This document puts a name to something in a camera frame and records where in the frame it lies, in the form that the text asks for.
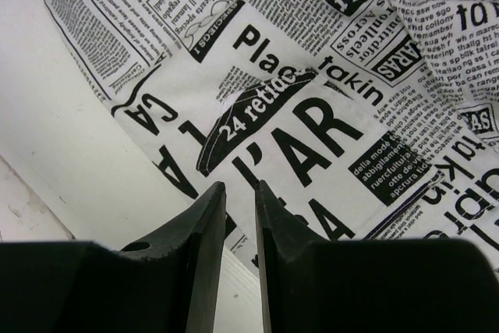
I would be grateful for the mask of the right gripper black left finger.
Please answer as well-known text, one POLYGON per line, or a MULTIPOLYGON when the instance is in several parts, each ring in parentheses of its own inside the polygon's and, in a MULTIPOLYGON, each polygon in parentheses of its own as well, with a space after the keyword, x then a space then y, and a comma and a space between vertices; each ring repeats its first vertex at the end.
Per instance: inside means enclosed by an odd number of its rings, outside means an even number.
POLYGON ((4 332, 211 332, 226 191, 119 251, 90 241, 1 245, 4 332))

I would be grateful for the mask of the newspaper print trousers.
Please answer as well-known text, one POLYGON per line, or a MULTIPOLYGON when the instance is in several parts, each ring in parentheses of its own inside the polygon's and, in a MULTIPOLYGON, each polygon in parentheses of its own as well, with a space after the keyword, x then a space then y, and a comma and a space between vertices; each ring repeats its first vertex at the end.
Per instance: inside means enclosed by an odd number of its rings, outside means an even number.
POLYGON ((330 240, 465 239, 498 264, 498 0, 43 0, 162 175, 228 189, 258 267, 265 181, 330 240))

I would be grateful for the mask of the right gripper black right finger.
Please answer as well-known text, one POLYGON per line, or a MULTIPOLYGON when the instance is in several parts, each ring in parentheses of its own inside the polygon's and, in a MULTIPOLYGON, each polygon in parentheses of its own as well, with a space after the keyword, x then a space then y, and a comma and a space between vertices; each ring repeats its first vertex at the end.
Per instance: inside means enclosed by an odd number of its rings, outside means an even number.
POLYGON ((459 239, 330 241, 255 191, 266 332, 493 332, 496 278, 459 239))

